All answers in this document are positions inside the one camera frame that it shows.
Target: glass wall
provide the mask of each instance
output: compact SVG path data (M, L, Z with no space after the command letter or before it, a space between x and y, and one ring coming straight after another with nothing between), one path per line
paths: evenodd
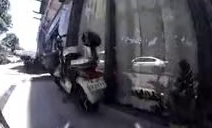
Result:
M151 110L185 61L197 73L197 44L186 0L115 0L117 99Z

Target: white car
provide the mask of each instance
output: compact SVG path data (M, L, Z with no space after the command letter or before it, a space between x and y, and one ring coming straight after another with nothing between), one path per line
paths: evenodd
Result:
M157 73L163 71L168 61L160 60L156 57L137 57L132 60L131 67L134 72Z

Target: scooter seat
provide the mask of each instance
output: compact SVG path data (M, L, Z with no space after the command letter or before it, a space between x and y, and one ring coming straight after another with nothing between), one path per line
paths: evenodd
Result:
M79 58L77 60L72 60L70 67L76 69L88 69L91 67L95 67L95 64L91 62L90 59Z

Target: sky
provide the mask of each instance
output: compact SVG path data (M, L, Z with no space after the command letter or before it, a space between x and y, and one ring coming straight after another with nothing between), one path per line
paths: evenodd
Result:
M37 32L40 21L33 17L39 17L33 11L39 11L40 2L36 0L9 0L13 27L9 32L14 32L22 48L28 51L36 51Z

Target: road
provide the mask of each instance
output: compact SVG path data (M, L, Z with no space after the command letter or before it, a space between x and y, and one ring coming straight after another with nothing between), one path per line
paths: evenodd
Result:
M0 66L0 106L11 128L161 127L105 105L100 105L94 114L84 113L48 74L26 74L22 66L22 63Z

